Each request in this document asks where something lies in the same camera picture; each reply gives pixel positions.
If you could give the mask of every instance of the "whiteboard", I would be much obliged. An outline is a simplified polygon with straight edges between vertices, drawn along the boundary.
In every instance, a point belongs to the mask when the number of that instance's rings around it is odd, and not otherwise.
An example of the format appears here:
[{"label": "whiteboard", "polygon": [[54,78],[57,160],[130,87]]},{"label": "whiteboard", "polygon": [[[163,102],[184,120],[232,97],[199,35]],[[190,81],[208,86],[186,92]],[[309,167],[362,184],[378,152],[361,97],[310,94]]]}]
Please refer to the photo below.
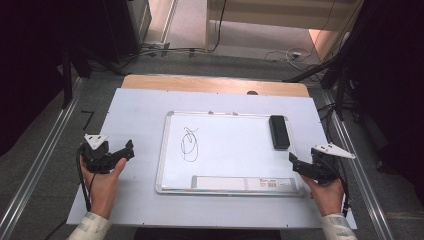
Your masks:
[{"label": "whiteboard", "polygon": [[[275,150],[269,115],[169,112],[159,193],[301,196],[289,152]],[[292,134],[287,118],[289,139]]]}]

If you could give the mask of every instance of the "white table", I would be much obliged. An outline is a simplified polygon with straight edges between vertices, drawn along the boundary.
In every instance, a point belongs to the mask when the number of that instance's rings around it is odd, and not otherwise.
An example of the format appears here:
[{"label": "white table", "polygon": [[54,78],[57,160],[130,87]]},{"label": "white table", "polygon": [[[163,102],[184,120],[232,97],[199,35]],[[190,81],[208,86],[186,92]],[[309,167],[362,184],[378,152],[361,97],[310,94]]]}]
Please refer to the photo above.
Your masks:
[{"label": "white table", "polygon": [[[262,229],[321,226],[320,214],[308,194],[303,198],[158,194],[159,153],[165,116],[171,110],[285,115],[291,122],[298,158],[305,161],[311,161],[311,147],[326,143],[311,98],[117,89],[101,134],[109,136],[113,152],[132,139],[135,157],[119,179],[113,224]],[[85,212],[79,191],[67,223],[78,224]],[[352,214],[348,221],[355,229]]]}]

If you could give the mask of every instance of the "white sleeve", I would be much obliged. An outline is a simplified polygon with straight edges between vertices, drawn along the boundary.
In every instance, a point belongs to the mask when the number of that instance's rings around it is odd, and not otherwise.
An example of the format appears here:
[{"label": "white sleeve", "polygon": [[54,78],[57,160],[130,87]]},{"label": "white sleeve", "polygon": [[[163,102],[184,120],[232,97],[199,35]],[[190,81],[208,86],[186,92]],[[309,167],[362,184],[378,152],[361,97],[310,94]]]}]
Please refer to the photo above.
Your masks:
[{"label": "white sleeve", "polygon": [[322,229],[327,240],[357,240],[355,233],[341,213],[322,217]]},{"label": "white sleeve", "polygon": [[109,220],[92,212],[87,212],[69,240],[102,240],[110,228]]}]

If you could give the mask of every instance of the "whiteboard frame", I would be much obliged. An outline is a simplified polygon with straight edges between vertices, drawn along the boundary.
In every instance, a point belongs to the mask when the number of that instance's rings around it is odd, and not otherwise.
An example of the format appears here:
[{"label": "whiteboard frame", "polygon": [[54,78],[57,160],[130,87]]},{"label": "whiteboard frame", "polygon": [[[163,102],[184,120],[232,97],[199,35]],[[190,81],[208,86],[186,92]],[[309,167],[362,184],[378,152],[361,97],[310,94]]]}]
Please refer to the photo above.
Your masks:
[{"label": "whiteboard frame", "polygon": [[[160,194],[193,194],[193,195],[239,195],[239,196],[279,196],[279,197],[302,197],[305,193],[304,188],[301,184],[301,179],[299,174],[294,173],[294,178],[286,178],[290,179],[292,184],[292,190],[291,191],[275,191],[275,190],[206,190],[206,189],[195,189],[192,188],[169,188],[169,187],[163,187],[163,178],[164,178],[164,169],[166,165],[166,152],[168,147],[168,139],[171,131],[171,122],[172,122],[172,116],[211,116],[211,117],[241,117],[241,118],[261,118],[261,119],[269,119],[271,115],[263,115],[263,114],[239,114],[236,112],[232,113],[215,113],[212,111],[209,112],[180,112],[180,111],[169,111],[165,118],[165,126],[164,126],[164,132],[163,132],[163,138],[162,138],[162,146],[160,151],[160,159],[159,159],[159,165],[158,165],[158,171],[157,171],[157,177],[156,177],[156,183],[155,183],[155,190]],[[286,123],[286,129],[290,140],[290,146],[287,150],[277,150],[276,151],[287,151],[292,152],[296,155],[295,146],[294,146],[294,140],[293,140],[293,134],[290,128],[290,122],[286,116],[284,116],[284,120]],[[227,178],[227,180],[233,178],[233,177],[218,177],[216,178]],[[252,177],[245,177],[244,180],[247,182],[252,180]],[[277,182],[284,181],[286,179],[278,179]]]}]

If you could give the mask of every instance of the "human hand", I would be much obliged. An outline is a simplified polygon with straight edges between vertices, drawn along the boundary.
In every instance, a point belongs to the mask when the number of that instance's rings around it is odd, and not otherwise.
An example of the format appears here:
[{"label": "human hand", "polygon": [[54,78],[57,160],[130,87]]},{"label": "human hand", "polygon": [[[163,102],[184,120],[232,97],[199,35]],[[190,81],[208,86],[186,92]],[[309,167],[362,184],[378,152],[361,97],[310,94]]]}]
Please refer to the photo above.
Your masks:
[{"label": "human hand", "polygon": [[321,216],[341,212],[344,191],[339,180],[319,185],[312,178],[300,176],[311,189],[311,198],[315,200]]},{"label": "human hand", "polygon": [[96,174],[88,171],[85,166],[83,156],[80,156],[81,171],[84,177],[85,186],[90,189],[91,209],[103,218],[109,219],[115,202],[116,191],[118,190],[118,178],[125,168],[127,160],[122,158],[115,165],[115,169],[109,174]]}]

